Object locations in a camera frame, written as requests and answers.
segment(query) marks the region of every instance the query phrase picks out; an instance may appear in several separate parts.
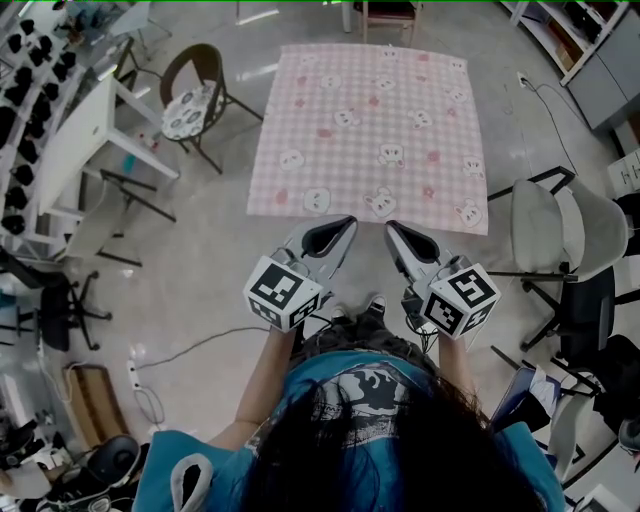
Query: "pink checkered tablecloth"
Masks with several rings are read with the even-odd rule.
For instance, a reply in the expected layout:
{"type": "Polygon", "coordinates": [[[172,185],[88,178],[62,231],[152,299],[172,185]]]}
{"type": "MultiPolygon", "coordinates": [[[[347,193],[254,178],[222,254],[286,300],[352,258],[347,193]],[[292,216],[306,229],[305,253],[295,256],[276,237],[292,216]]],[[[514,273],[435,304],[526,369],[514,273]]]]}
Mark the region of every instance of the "pink checkered tablecloth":
{"type": "Polygon", "coordinates": [[[351,214],[486,235],[464,60],[359,44],[282,48],[249,192],[254,215],[351,214]]]}

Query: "glossy floor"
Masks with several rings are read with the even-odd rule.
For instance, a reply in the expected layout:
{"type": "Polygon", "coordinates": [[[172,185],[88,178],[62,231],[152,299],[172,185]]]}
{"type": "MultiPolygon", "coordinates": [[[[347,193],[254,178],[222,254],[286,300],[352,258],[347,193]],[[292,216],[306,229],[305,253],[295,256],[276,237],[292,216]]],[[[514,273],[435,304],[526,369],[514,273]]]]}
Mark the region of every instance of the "glossy floor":
{"type": "MultiPolygon", "coordinates": [[[[223,55],[229,90],[263,112],[281,45],[360,40],[357,31],[343,32],[340,5],[324,4],[327,5],[243,3],[240,18],[248,22],[240,25],[236,25],[235,3],[154,4],[154,19],[167,26],[173,37],[162,39],[161,32],[149,29],[154,57],[147,67],[162,72],[187,46],[213,44],[223,55]],[[269,15],[255,16],[265,12],[269,15]]],[[[374,44],[403,44],[397,29],[374,29],[370,37],[374,44]]],[[[556,165],[570,167],[544,105],[531,91],[521,88],[516,79],[516,72],[520,71],[535,84],[548,83],[560,90],[557,70],[523,28],[509,24],[502,6],[429,4],[415,46],[468,59],[490,191],[556,165]]],[[[160,110],[156,79],[147,75],[144,80],[152,87],[144,96],[145,101],[160,110]]],[[[580,179],[592,190],[606,194],[606,167],[616,159],[611,142],[594,137],[556,93],[548,88],[540,93],[554,112],[580,179]]],[[[566,91],[560,93],[570,98],[566,91]]],[[[144,264],[142,269],[103,261],[69,265],[78,275],[100,270],[101,278],[91,300],[113,313],[110,323],[91,323],[92,336],[102,349],[87,354],[76,337],[70,360],[88,358],[109,368],[130,428],[141,439],[148,436],[150,425],[129,386],[127,359],[133,357],[138,364],[157,361],[214,333],[260,324],[247,313],[243,284],[258,257],[272,251],[296,220],[245,214],[259,135],[260,125],[255,119],[234,107],[206,135],[203,147],[224,168],[222,176],[193,152],[187,155],[179,147],[163,143],[163,151],[177,150],[182,176],[175,183],[160,180],[162,191],[157,200],[175,212],[178,223],[173,225],[149,211],[135,212],[126,227],[126,238],[119,241],[119,250],[130,254],[137,251],[144,264]]],[[[102,155],[113,165],[119,165],[122,156],[102,155]]],[[[571,218],[570,204],[567,211],[571,218]]],[[[510,269],[509,214],[508,198],[491,204],[487,237],[434,231],[429,234],[443,249],[466,254],[487,268],[510,269]]],[[[580,229],[579,222],[568,226],[569,238],[578,252],[580,229]]],[[[335,280],[335,291],[341,302],[354,308],[369,292],[384,292],[389,301],[388,326],[398,335],[412,339],[399,302],[405,281],[382,244],[380,225],[361,225],[335,280]]],[[[624,271],[619,276],[619,291],[626,291],[624,271]]],[[[517,281],[499,278],[496,282],[503,293],[502,301],[484,328],[467,339],[479,395],[489,414],[513,374],[489,346],[495,344],[519,360],[519,342],[530,337],[550,316],[549,309],[526,295],[517,281]]],[[[557,293],[557,288],[549,289],[557,293]]],[[[619,308],[617,332],[629,334],[631,318],[630,313],[619,308]]],[[[208,439],[225,427],[233,418],[264,338],[260,332],[232,334],[166,365],[142,370],[142,384],[152,388],[164,405],[164,426],[191,432],[200,439],[208,439]]],[[[527,356],[528,360],[541,364],[548,361],[553,343],[553,339],[545,340],[527,356]]],[[[431,356],[437,361],[437,348],[431,356]]],[[[147,406],[144,398],[141,402],[147,406]]],[[[584,449],[595,453],[612,438],[594,415],[583,441],[584,449]]]]}

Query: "black hair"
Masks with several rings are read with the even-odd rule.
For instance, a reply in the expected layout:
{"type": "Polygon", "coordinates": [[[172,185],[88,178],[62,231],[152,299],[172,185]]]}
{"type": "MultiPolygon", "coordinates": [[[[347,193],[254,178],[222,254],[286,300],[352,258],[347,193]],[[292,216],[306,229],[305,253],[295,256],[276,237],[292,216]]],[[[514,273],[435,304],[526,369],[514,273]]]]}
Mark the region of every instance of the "black hair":
{"type": "Polygon", "coordinates": [[[477,401],[431,380],[428,391],[407,387],[398,405],[389,454],[397,477],[385,489],[391,509],[376,505],[379,469],[354,434],[347,394],[336,386],[339,406],[328,405],[326,389],[310,383],[267,427],[239,486],[240,510],[545,510],[477,401]]]}

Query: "sleeve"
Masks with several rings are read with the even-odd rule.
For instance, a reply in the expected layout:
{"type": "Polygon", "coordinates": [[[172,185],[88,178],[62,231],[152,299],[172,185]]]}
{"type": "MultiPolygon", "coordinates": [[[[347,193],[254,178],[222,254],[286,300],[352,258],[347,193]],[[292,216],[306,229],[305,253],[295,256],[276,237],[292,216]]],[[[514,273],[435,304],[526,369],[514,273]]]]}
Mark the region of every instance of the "sleeve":
{"type": "Polygon", "coordinates": [[[133,511],[173,511],[171,472],[178,462],[196,453],[204,455],[211,462],[215,478],[216,470],[221,468],[234,452],[210,446],[184,432],[156,432],[142,470],[133,511]]]}
{"type": "Polygon", "coordinates": [[[545,502],[549,512],[563,512],[564,493],[549,461],[538,447],[524,422],[507,427],[496,439],[507,445],[513,453],[518,468],[545,502]]]}

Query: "teal t-shirt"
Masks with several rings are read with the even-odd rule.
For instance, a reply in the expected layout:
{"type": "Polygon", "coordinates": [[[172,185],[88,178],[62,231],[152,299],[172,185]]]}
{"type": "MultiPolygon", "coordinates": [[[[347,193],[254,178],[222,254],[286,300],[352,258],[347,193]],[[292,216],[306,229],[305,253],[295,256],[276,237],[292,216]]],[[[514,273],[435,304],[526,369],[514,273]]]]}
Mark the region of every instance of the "teal t-shirt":
{"type": "MultiPolygon", "coordinates": [[[[428,389],[428,376],[421,369],[406,361],[372,352],[331,352],[316,356],[292,370],[284,385],[283,399],[272,418],[277,418],[289,399],[295,399],[308,389],[310,380],[322,385],[326,402],[338,404],[337,386],[348,395],[354,414],[354,429],[358,444],[349,448],[366,450],[367,457],[376,465],[380,478],[376,510],[393,510],[394,497],[385,490],[393,489],[396,472],[391,454],[391,432],[397,403],[408,386],[428,389]]],[[[244,448],[237,452],[222,450],[178,431],[158,432],[153,436],[151,448],[144,467],[134,512],[170,512],[171,472],[184,457],[192,454],[204,455],[213,465],[214,477],[205,500],[206,511],[233,511],[239,503],[241,485],[247,474],[255,449],[269,430],[269,420],[258,429],[244,448]]],[[[513,425],[498,434],[498,443],[511,449],[517,463],[533,488],[542,497],[550,512],[564,510],[562,488],[553,469],[538,448],[524,423],[513,425]]],[[[365,492],[368,482],[358,486],[365,492]]]]}

